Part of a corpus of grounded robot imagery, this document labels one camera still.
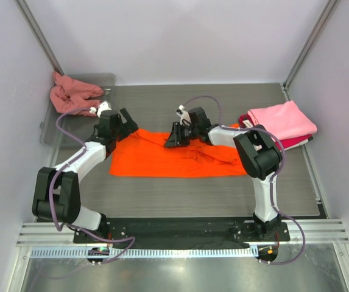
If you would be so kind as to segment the orange t shirt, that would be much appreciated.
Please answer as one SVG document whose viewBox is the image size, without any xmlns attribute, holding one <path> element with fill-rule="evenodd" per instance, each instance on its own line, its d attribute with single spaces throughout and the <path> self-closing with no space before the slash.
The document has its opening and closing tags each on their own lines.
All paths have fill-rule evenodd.
<svg viewBox="0 0 349 292">
<path fill-rule="evenodd" d="M 209 178 L 245 176 L 234 148 L 191 141 L 183 148 L 164 148 L 168 133 L 139 129 L 117 143 L 109 174 L 120 177 Z"/>
</svg>

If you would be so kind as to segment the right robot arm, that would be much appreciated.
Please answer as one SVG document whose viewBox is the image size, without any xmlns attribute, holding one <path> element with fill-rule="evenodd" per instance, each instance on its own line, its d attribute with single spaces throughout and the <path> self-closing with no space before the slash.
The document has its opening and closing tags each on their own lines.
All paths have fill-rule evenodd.
<svg viewBox="0 0 349 292">
<path fill-rule="evenodd" d="M 176 115 L 180 120 L 172 124 L 164 147 L 187 147 L 192 140 L 197 139 L 207 145 L 235 149 L 245 173 L 253 181 L 255 236 L 264 241 L 274 236 L 281 224 L 276 181 L 283 155 L 275 145 L 273 136 L 262 125 L 249 129 L 213 125 L 201 107 L 186 111 L 181 105 Z"/>
</svg>

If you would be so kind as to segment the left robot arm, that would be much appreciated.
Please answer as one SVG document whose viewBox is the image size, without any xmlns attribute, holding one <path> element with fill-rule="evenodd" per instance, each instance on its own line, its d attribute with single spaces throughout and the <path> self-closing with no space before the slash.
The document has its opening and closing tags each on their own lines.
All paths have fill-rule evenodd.
<svg viewBox="0 0 349 292">
<path fill-rule="evenodd" d="M 138 124 L 125 108 L 113 110 L 108 102 L 90 111 L 97 115 L 98 123 L 86 141 L 63 129 L 61 118 L 56 120 L 57 129 L 77 141 L 81 148 L 65 162 L 38 171 L 32 213 L 39 219 L 51 220 L 58 231 L 67 226 L 101 243 L 109 235 L 107 218 L 82 205 L 80 182 L 114 152 L 118 142 L 136 132 Z"/>
</svg>

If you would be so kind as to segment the clear grey plastic bin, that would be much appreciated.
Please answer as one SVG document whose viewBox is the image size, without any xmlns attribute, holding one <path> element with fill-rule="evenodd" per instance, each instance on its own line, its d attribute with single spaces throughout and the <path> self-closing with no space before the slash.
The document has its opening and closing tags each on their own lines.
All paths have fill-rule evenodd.
<svg viewBox="0 0 349 292">
<path fill-rule="evenodd" d="M 71 78 L 100 86 L 104 94 L 98 97 L 98 99 L 101 102 L 108 101 L 113 109 L 117 108 L 115 101 L 116 77 L 113 73 L 73 74 Z M 50 103 L 44 121 L 42 121 L 40 126 L 40 143 L 52 148 L 80 148 L 80 144 L 77 141 L 65 136 L 57 129 L 55 123 L 59 116 L 60 114 L 55 110 L 53 104 Z M 60 121 L 59 126 L 84 141 L 92 135 L 96 124 L 98 124 L 98 118 L 96 117 L 68 115 Z"/>
</svg>

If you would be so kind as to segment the salmon pink crumpled t shirt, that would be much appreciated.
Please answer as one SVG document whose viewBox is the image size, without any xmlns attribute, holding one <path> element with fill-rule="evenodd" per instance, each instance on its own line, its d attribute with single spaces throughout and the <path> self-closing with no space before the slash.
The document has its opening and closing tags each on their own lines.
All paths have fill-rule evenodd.
<svg viewBox="0 0 349 292">
<path fill-rule="evenodd" d="M 54 87 L 50 90 L 50 100 L 60 114 L 72 111 L 74 115 L 95 116 L 91 108 L 97 108 L 104 94 L 101 87 L 81 82 L 67 75 L 53 72 Z"/>
</svg>

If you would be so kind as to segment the magenta folded t shirt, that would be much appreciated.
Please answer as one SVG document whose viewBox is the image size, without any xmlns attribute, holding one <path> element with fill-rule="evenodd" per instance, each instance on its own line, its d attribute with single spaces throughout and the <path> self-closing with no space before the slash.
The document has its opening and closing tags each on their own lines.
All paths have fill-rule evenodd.
<svg viewBox="0 0 349 292">
<path fill-rule="evenodd" d="M 238 119 L 238 125 L 241 128 L 245 128 L 242 121 L 243 120 L 250 120 L 253 124 L 253 121 L 251 120 L 250 116 L 248 114 L 243 114 Z M 313 140 L 313 136 L 311 134 L 307 134 L 300 137 L 294 137 L 289 139 L 281 139 L 280 142 L 285 150 L 289 150 L 295 147 L 299 147 L 301 145 L 305 145 L 309 141 Z"/>
</svg>

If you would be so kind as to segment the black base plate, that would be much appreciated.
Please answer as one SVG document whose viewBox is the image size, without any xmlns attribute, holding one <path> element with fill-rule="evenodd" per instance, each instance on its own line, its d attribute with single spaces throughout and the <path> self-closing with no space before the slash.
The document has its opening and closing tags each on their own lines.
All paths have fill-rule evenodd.
<svg viewBox="0 0 349 292">
<path fill-rule="evenodd" d="M 92 233 L 107 240 L 134 236 L 134 247 L 141 249 L 196 249 L 291 239 L 280 217 L 270 223 L 249 217 L 109 218 Z"/>
</svg>

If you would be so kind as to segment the left frame post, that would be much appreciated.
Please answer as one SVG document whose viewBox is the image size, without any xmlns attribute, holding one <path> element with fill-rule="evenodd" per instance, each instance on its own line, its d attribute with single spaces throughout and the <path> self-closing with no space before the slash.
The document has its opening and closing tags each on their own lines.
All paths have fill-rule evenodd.
<svg viewBox="0 0 349 292">
<path fill-rule="evenodd" d="M 38 42 L 39 46 L 41 47 L 43 53 L 45 54 L 46 58 L 48 59 L 50 65 L 52 66 L 53 70 L 58 72 L 59 74 L 64 74 L 64 71 L 58 62 L 53 50 L 50 47 L 50 44 L 48 43 L 40 25 L 38 24 L 37 20 L 35 19 L 27 1 L 25 0 L 15 0 L 15 3 L 20 10 L 23 18 L 25 19 L 27 25 L 29 26 L 29 29 L 33 33 L 36 41 Z"/>
</svg>

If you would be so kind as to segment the frame post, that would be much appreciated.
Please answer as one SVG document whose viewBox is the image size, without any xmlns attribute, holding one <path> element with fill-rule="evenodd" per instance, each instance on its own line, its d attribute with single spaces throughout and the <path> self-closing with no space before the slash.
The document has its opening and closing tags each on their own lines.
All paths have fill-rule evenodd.
<svg viewBox="0 0 349 292">
<path fill-rule="evenodd" d="M 281 84 L 282 90 L 284 92 L 288 91 L 290 85 L 294 81 L 294 78 L 296 77 L 300 68 L 303 66 L 303 63 L 314 48 L 317 40 L 320 38 L 323 30 L 325 29 L 328 21 L 330 20 L 339 3 L 339 0 L 326 1 L 324 8 L 318 16 L 309 36 L 307 37 L 298 57 L 296 58 L 292 69 L 290 70 L 285 81 Z"/>
<path fill-rule="evenodd" d="M 50 44 L 48 43 L 40 25 L 38 24 L 37 20 L 35 19 L 27 1 L 25 0 L 15 0 L 15 3 L 20 10 L 23 18 L 25 19 L 27 25 L 29 26 L 29 29 L 33 33 L 36 41 L 38 42 L 39 46 L 41 47 L 43 53 L 45 54 L 46 58 L 48 59 L 50 65 L 52 66 L 53 70 L 58 72 L 59 74 L 64 74 L 64 71 L 58 62 L 53 50 L 50 47 Z"/>
</svg>

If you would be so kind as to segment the right frame post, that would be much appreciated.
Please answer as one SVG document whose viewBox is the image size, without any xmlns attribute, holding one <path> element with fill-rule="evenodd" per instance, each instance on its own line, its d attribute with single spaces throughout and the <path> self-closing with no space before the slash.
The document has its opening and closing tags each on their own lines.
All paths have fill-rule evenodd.
<svg viewBox="0 0 349 292">
<path fill-rule="evenodd" d="M 318 16 L 309 36 L 307 37 L 298 57 L 296 58 L 292 69 L 290 70 L 285 81 L 281 84 L 282 90 L 284 92 L 288 91 L 290 85 L 294 81 L 294 78 L 296 77 L 300 68 L 303 66 L 303 63 L 314 48 L 317 40 L 320 38 L 323 30 L 325 29 L 328 21 L 330 20 L 339 3 L 339 0 L 326 1 L 324 8 Z"/>
</svg>

